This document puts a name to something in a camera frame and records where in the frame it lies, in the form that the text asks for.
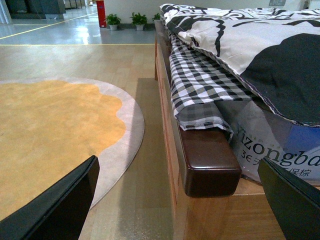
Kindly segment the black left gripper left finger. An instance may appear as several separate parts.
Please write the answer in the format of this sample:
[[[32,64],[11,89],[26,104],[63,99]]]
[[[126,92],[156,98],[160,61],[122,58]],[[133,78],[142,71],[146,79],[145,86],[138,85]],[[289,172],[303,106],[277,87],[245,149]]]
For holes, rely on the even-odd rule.
[[[0,222],[2,240],[77,240],[90,210],[100,165],[93,155]]]

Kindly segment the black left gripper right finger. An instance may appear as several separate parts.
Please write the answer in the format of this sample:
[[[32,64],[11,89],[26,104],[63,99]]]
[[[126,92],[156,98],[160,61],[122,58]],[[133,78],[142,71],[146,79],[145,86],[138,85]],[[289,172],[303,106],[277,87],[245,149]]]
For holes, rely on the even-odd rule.
[[[268,204],[287,240],[320,238],[320,190],[267,158],[258,175]]]

